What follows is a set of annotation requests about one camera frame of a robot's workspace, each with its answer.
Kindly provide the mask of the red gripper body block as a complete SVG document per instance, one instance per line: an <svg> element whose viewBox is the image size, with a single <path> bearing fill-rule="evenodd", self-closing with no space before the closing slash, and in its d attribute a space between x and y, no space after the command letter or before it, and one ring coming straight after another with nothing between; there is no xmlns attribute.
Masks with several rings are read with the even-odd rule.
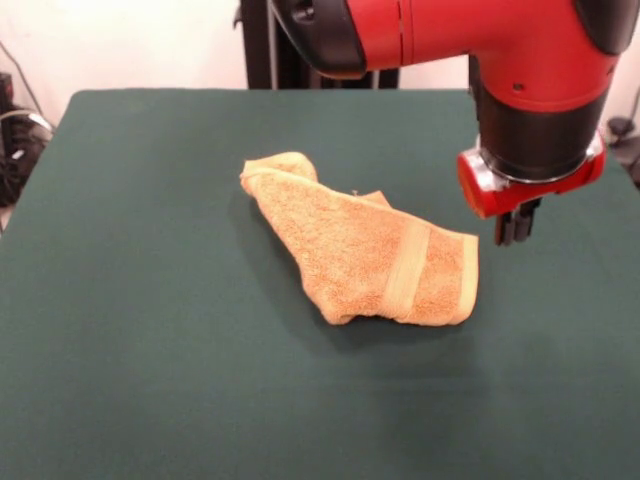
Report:
<svg viewBox="0 0 640 480"><path fill-rule="evenodd" d="M493 172L481 156L479 147L460 153L457 174L464 197L472 211L482 219L514 211L525 202L552 194L564 194L599 179L606 165L605 143L595 134L584 161L568 175L545 182L524 182Z"/></svg>

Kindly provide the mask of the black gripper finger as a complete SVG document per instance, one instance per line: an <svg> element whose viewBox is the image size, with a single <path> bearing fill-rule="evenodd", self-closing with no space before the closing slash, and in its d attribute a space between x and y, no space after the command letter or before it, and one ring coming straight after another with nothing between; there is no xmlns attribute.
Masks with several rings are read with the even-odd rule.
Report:
<svg viewBox="0 0 640 480"><path fill-rule="evenodd" d="M532 232L534 217L537 208L541 204L541 199L533 199L522 203L514 213L515 230L514 239L516 241L526 241Z"/></svg>
<svg viewBox="0 0 640 480"><path fill-rule="evenodd" d="M496 217L494 243L497 246L510 246L515 239L517 221L513 212L506 212Z"/></svg>

